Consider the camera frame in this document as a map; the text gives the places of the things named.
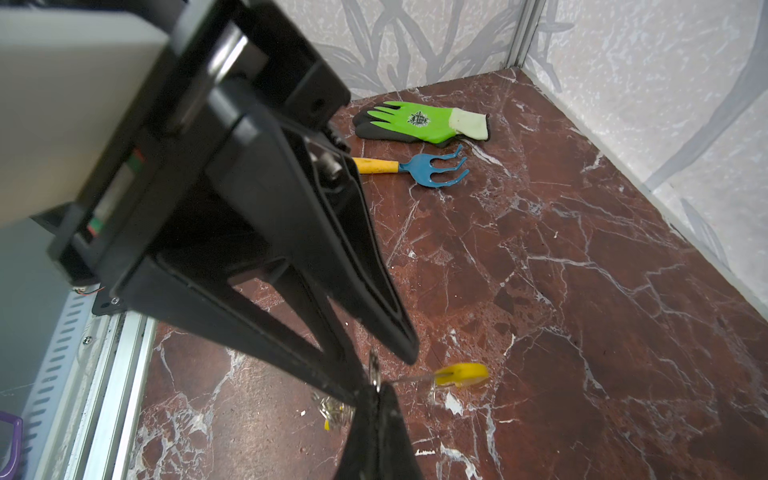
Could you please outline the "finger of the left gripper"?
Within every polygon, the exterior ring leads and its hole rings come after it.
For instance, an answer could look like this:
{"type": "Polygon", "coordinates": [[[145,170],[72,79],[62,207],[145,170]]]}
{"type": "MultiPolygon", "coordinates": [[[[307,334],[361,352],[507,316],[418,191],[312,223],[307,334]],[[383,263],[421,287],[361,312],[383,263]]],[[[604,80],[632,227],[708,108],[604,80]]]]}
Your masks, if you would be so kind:
{"type": "Polygon", "coordinates": [[[263,360],[346,404],[366,378],[343,323],[327,296],[287,262],[268,268],[267,281],[308,327],[309,342],[237,292],[232,277],[254,274],[247,261],[165,251],[145,257],[120,293],[126,305],[189,333],[263,360]]]}

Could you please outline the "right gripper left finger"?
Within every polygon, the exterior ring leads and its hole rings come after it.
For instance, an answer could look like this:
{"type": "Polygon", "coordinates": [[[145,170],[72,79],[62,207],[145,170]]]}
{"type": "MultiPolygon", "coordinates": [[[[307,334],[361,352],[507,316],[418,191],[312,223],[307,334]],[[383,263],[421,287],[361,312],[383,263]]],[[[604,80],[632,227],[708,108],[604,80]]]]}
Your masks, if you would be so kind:
{"type": "Polygon", "coordinates": [[[379,413],[377,389],[366,386],[358,395],[355,414],[346,440],[336,480],[379,478],[379,413]]]}

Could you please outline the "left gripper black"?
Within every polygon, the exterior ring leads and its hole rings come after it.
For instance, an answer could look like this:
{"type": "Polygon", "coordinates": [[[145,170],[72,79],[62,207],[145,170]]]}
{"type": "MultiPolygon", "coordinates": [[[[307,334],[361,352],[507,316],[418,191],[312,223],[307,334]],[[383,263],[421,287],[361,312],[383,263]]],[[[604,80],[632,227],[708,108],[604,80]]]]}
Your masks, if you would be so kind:
{"type": "Polygon", "coordinates": [[[187,7],[68,209],[49,255],[120,299],[165,251],[287,262],[408,365],[419,339],[344,142],[347,88],[272,1],[187,7]]]}

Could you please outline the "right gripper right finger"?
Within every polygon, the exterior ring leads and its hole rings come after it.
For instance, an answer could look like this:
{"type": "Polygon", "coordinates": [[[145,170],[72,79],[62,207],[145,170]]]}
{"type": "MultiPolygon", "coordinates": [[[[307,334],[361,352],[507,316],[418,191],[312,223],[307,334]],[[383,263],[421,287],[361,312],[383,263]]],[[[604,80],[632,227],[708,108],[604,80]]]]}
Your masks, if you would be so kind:
{"type": "Polygon", "coordinates": [[[377,413],[377,478],[417,480],[423,475],[418,466],[407,427],[391,384],[379,391],[377,413]]]}

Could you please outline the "key with yellow cap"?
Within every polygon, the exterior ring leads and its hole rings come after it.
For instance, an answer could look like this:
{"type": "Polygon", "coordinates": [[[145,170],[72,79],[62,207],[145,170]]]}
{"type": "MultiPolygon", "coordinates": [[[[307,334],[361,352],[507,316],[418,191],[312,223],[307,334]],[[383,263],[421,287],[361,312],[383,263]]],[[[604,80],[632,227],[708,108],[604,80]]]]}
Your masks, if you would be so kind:
{"type": "Polygon", "coordinates": [[[312,394],[312,400],[324,419],[324,430],[327,432],[341,430],[352,423],[355,408],[333,397],[312,394]]]}

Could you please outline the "silver keyring band yellow tag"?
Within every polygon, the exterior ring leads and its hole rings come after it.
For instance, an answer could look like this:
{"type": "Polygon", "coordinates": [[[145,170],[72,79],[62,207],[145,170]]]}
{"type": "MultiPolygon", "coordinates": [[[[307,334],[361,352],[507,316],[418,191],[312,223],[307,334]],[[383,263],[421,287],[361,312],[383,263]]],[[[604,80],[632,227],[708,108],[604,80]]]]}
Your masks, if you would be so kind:
{"type": "Polygon", "coordinates": [[[368,376],[370,382],[376,387],[384,383],[393,385],[427,383],[432,388],[465,388],[485,382],[489,378],[489,370],[479,363],[458,363],[427,374],[386,379],[381,374],[377,353],[371,350],[368,359],[368,376]]]}

